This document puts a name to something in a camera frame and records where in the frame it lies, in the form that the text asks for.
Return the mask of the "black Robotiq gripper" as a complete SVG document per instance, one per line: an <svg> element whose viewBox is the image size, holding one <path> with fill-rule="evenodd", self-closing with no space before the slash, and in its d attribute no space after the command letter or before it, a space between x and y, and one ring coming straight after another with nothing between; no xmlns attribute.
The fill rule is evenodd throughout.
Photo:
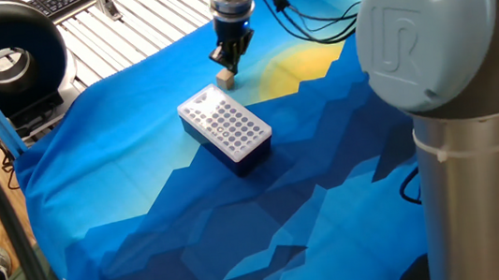
<svg viewBox="0 0 499 280"><path fill-rule="evenodd" d="M254 34L249 22L249 17L234 22L219 18L213 20L214 32L217 34L217 47L211 52L209 59L235 75L238 73L241 57L248 50Z"/></svg>

